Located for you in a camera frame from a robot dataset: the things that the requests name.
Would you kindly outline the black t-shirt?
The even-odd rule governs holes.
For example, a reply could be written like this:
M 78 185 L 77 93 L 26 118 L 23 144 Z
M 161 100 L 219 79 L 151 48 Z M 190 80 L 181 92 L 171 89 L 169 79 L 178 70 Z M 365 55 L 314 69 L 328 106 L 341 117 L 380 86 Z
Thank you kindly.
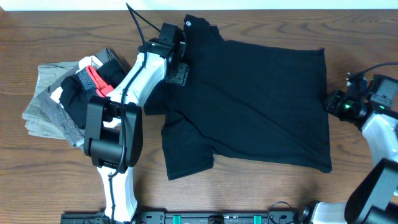
M 332 170 L 323 49 L 292 50 L 225 40 L 186 15 L 183 86 L 160 82 L 146 102 L 162 114 L 169 180 L 211 169 L 214 156 Z

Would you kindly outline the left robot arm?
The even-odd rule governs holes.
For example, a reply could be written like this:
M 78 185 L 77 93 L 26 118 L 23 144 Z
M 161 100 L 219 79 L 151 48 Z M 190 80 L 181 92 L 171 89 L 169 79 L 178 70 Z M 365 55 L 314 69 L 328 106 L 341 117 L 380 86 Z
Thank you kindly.
M 104 186 L 106 208 L 84 223 L 131 223 L 137 208 L 133 167 L 142 151 L 142 107 L 158 83 L 184 86 L 189 67 L 182 62 L 184 31 L 164 23 L 158 38 L 144 42 L 124 80 L 104 98 L 88 103 L 84 153 Z

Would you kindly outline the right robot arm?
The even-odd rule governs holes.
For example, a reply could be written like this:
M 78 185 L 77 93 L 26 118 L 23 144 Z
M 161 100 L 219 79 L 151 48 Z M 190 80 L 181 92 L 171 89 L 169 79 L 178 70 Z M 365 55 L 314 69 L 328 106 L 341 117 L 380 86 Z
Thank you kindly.
M 347 91 L 336 90 L 325 109 L 341 121 L 354 124 L 368 143 L 374 167 L 347 202 L 317 202 L 306 206 L 298 223 L 397 224 L 397 80 L 350 74 Z

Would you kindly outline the red grey folded garment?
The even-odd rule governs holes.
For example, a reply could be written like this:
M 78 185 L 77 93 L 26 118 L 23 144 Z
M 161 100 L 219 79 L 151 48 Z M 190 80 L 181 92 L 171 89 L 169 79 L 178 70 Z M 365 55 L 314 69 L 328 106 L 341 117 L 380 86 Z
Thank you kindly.
M 83 85 L 83 89 L 88 100 L 93 96 L 104 98 L 114 90 L 110 84 L 107 84 L 100 77 L 95 68 L 91 65 L 86 66 L 84 69 L 79 71 L 77 76 Z

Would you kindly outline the black folded garment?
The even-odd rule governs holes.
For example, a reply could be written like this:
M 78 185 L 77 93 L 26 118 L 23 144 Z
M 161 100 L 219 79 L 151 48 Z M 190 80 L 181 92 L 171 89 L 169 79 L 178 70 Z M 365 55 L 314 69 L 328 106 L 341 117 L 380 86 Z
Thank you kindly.
M 110 84 L 114 89 L 124 80 L 126 71 L 119 62 L 112 59 L 96 69 L 100 77 Z M 87 99 L 83 85 L 79 80 L 77 73 L 66 77 L 61 83 L 63 89 L 60 96 L 60 102 L 64 110 L 80 129 L 85 129 L 87 106 L 90 100 Z

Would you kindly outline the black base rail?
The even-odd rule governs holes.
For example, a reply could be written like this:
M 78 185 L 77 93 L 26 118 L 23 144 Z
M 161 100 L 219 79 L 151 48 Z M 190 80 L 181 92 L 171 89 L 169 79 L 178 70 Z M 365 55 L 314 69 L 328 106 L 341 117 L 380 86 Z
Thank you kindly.
M 142 212 L 132 218 L 132 224 L 268 224 L 294 223 L 296 213 L 276 211 L 269 213 L 169 213 Z M 61 224 L 101 224 L 110 220 L 102 213 L 63 214 Z

